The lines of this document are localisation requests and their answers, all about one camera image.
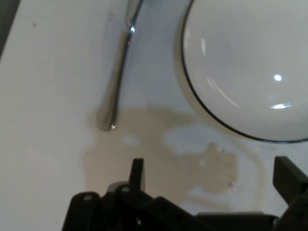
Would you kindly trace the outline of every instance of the white plate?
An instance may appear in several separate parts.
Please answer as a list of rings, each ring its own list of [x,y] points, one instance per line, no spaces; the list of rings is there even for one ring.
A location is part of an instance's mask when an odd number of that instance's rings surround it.
[[[308,138],[307,9],[307,0],[194,1],[183,60],[218,121],[254,139]]]

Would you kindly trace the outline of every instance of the white table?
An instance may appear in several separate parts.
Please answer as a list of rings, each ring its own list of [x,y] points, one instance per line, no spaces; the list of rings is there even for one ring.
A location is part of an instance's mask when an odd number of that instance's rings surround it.
[[[198,104],[177,49],[189,0],[145,0],[131,42],[117,127],[95,127],[125,0],[24,0],[0,63],[0,224],[60,230],[71,197],[103,195],[145,158],[146,191],[189,212],[281,215],[273,160],[308,173],[307,143],[228,131]]]

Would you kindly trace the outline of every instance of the black plastic part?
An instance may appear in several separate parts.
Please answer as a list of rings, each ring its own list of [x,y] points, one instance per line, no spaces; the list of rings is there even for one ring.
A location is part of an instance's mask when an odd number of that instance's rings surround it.
[[[271,231],[277,219],[263,213],[204,214],[196,218],[219,231],[230,230],[230,227],[236,231]]]
[[[129,176],[130,186],[136,187],[142,191],[145,190],[145,176],[143,159],[134,159]]]
[[[163,197],[141,190],[142,159],[135,159],[129,184],[102,198],[94,192],[71,200],[63,231],[308,231],[308,180],[287,157],[275,159],[274,185],[292,201],[281,218],[262,213],[192,216]]]
[[[308,231],[308,190],[291,203],[274,231]]]
[[[308,188],[308,177],[286,156],[275,157],[273,184],[289,205]]]
[[[163,197],[144,204],[139,210],[141,224],[146,230],[161,231],[215,231],[193,215]]]
[[[99,204],[100,196],[95,192],[75,195],[68,208],[63,231],[89,231],[92,213]]]
[[[0,0],[0,59],[20,0]]]

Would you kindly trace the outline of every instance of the metal spoon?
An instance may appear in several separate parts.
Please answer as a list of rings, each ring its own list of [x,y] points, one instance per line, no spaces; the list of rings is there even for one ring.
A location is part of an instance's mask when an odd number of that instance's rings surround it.
[[[107,91],[98,111],[97,126],[101,130],[110,131],[114,129],[117,113],[118,97],[122,79],[122,71],[128,45],[132,34],[135,32],[135,22],[143,0],[128,0],[126,16],[127,30],[121,34],[117,56],[115,58],[111,78]]]

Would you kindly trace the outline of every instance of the spoon handle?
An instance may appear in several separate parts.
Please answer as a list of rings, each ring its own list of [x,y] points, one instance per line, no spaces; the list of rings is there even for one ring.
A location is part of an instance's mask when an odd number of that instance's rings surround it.
[[[103,131],[110,131],[115,128],[122,71],[130,36],[131,33],[129,31],[124,31],[121,34],[111,78],[106,89],[106,94],[98,111],[97,126]]]

